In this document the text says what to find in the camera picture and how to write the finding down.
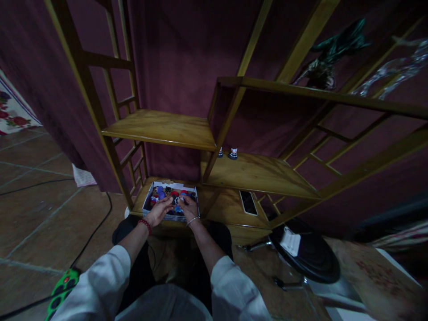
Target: smartphone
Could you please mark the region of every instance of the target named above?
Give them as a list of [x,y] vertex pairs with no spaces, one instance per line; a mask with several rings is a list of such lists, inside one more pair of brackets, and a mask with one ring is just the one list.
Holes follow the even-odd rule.
[[244,208],[244,212],[250,215],[257,216],[257,210],[255,209],[255,204],[253,200],[253,196],[250,192],[239,191],[241,195],[242,206]]

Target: person's left hand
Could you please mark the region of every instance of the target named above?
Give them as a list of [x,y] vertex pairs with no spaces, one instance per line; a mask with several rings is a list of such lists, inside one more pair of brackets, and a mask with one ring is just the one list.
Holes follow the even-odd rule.
[[164,219],[165,215],[170,211],[174,209],[173,203],[173,197],[167,197],[162,200],[158,200],[157,203],[154,205],[152,210],[149,214],[144,218],[147,223],[150,224],[150,226],[153,228],[156,225],[159,225],[160,222]]

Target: bracelet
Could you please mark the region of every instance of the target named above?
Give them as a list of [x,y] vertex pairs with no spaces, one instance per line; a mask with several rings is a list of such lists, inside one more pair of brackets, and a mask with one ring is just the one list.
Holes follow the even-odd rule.
[[150,224],[145,219],[139,220],[137,225],[140,223],[144,223],[148,228],[148,235],[152,235],[152,228],[150,227]]
[[190,221],[188,221],[187,222],[187,224],[186,224],[186,227],[188,227],[189,226],[189,224],[191,223],[191,222],[193,222],[195,219],[197,219],[197,218],[200,218],[199,216],[196,216],[196,217],[194,217],[193,219],[191,219]]

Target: shelf board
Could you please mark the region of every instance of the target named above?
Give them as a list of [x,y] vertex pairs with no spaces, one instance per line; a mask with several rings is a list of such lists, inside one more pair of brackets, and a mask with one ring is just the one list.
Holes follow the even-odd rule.
[[[137,195],[134,208],[131,211],[133,215],[141,215],[142,208],[144,205],[144,200],[147,196],[150,185],[154,181],[164,181],[167,179],[160,177],[149,177],[144,187],[140,190]],[[198,192],[198,203],[199,211],[202,214],[204,212],[205,206],[208,203],[208,200],[214,194],[214,187],[202,186],[199,183],[190,183],[185,181],[177,181],[176,183],[183,183],[191,186],[196,186]],[[241,198],[236,190],[222,189],[221,194],[217,198],[217,201],[211,207],[206,219],[221,222],[225,225],[236,225],[242,227],[252,227],[270,230],[269,222],[266,218],[265,213],[259,213],[257,216],[249,215],[243,211]],[[171,222],[163,221],[162,225],[164,228],[185,228],[186,224],[183,222]]]
[[[205,172],[209,152],[201,152]],[[206,185],[319,199],[315,190],[285,162],[273,157],[239,153],[238,159],[218,158]]]
[[217,82],[223,85],[274,91],[296,96],[313,97],[335,103],[342,103],[376,111],[390,112],[397,115],[428,120],[428,109],[423,106],[359,97],[350,94],[339,94],[331,91],[293,86],[282,82],[250,77],[219,77],[217,78]]
[[139,109],[102,130],[104,136],[214,151],[205,118]]

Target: cardboard box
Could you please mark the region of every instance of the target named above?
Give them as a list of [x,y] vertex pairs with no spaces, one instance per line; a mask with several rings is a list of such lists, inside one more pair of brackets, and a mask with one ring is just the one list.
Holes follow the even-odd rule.
[[[165,189],[165,187],[171,187],[172,189],[186,190],[189,192],[193,192],[193,193],[195,193],[196,204],[198,204],[198,193],[196,192],[196,187],[191,187],[191,186],[184,185],[181,183],[174,183],[173,181],[170,181],[170,180],[154,181],[148,190],[148,193],[146,195],[146,199],[144,200],[144,205],[143,205],[143,209],[142,209],[143,210],[143,217],[146,217],[147,214],[149,214],[149,212],[151,210],[150,197],[153,194],[153,190],[155,188],[157,188],[158,186],[162,186],[163,189]],[[172,211],[168,212],[165,215],[164,220],[165,221],[175,221],[175,222],[186,222],[186,218],[184,217],[183,213],[175,213]]]

